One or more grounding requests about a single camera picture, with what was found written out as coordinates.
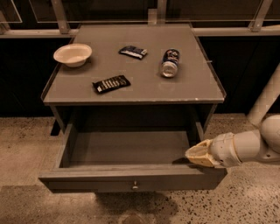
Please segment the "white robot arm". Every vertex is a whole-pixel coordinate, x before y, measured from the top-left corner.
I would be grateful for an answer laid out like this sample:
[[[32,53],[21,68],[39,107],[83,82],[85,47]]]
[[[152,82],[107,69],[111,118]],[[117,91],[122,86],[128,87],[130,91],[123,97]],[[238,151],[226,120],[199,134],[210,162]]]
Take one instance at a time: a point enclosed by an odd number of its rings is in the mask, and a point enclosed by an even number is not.
[[[249,111],[251,131],[220,134],[206,139],[185,152],[193,164],[206,167],[233,167],[245,162],[274,163],[280,161],[280,115],[265,118],[280,95],[280,65]]]

